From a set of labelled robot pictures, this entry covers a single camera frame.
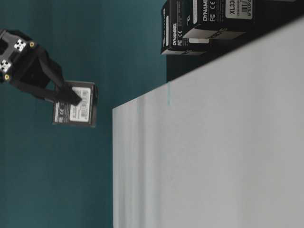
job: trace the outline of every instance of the teal wall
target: teal wall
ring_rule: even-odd
[[[110,228],[112,108],[166,82],[164,0],[2,1],[66,79],[99,87],[95,129],[51,125],[52,104],[0,85],[0,228]]]

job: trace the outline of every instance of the black box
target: black box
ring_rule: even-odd
[[[256,0],[185,0],[184,38],[234,39],[253,29]]]
[[[78,106],[67,102],[54,103],[53,124],[95,127],[98,91],[94,83],[66,81],[81,97]]]
[[[183,38],[183,26],[190,8],[184,0],[168,0],[161,11],[162,55],[201,55],[209,50],[207,39]]]

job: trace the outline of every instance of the white table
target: white table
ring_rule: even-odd
[[[304,225],[304,19],[113,110],[114,228]]]

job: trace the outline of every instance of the barcode sticker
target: barcode sticker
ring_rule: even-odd
[[[198,22],[198,0],[193,0],[193,24]]]
[[[78,106],[71,105],[70,121],[89,122],[91,89],[83,87],[73,87],[74,92],[81,97],[82,101]]]
[[[166,17],[166,46],[169,46],[169,16]]]
[[[254,0],[226,0],[226,18],[252,19]]]

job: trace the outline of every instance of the screw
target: screw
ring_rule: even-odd
[[[10,76],[9,75],[5,75],[4,79],[5,79],[5,81],[8,81],[10,79]]]

